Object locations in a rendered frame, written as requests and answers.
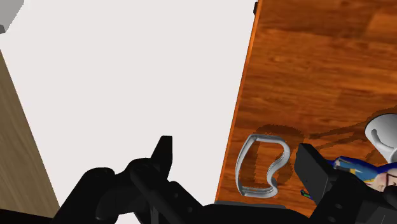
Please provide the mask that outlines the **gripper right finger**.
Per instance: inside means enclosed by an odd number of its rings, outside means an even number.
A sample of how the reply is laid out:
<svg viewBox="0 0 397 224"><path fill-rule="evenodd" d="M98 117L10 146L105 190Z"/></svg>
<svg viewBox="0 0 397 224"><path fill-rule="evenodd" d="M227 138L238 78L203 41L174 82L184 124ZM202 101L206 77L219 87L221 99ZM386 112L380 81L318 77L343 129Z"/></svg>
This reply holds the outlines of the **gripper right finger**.
<svg viewBox="0 0 397 224"><path fill-rule="evenodd" d="M397 224L397 186L376 191L307 143L299 145L294 169L316 203L311 224Z"/></svg>

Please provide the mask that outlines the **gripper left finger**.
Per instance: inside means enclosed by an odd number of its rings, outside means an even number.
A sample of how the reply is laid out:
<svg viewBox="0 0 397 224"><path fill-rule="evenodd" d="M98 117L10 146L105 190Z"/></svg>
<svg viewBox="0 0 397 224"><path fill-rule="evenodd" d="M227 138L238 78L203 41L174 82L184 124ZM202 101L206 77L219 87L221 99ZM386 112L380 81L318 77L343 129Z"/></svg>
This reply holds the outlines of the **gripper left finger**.
<svg viewBox="0 0 397 224"><path fill-rule="evenodd" d="M78 181L52 224L115 224L134 213L141 224L202 224L202 205L179 183L168 181L172 137L162 136L149 158L131 161L119 174L90 169Z"/></svg>

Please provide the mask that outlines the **blue toy figure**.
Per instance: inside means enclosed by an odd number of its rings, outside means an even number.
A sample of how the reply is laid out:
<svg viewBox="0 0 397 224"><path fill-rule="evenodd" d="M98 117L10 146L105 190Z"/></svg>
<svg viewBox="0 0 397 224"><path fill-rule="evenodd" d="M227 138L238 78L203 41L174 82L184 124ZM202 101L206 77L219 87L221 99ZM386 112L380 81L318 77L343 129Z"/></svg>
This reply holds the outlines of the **blue toy figure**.
<svg viewBox="0 0 397 224"><path fill-rule="evenodd" d="M397 162L375 166L365 161L340 156L331 161L334 169L349 172L370 188L383 192L387 186L397 186Z"/></svg>

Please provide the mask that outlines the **white cup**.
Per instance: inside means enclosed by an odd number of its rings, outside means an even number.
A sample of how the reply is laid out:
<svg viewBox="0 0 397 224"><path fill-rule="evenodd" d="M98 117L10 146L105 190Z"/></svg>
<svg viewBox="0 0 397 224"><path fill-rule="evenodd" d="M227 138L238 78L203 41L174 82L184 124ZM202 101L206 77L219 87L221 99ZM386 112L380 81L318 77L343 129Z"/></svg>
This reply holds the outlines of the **white cup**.
<svg viewBox="0 0 397 224"><path fill-rule="evenodd" d="M365 127L365 136L387 163L397 162L397 114L388 113L371 119Z"/></svg>

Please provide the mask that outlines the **brown wooden table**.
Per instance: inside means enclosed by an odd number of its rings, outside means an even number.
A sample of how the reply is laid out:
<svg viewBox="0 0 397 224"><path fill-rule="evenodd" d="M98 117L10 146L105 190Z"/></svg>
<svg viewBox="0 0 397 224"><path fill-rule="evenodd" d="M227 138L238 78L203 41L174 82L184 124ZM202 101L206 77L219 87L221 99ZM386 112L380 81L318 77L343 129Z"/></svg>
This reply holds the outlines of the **brown wooden table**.
<svg viewBox="0 0 397 224"><path fill-rule="evenodd" d="M295 172L301 143L329 163L339 156L383 165L365 136L376 116L397 114L397 0L258 0L228 137L216 202L256 205L237 182L266 188L267 169L283 148L254 142L236 169L251 134L283 138L291 150L275 173L279 192L264 204L310 217L312 198Z"/></svg>

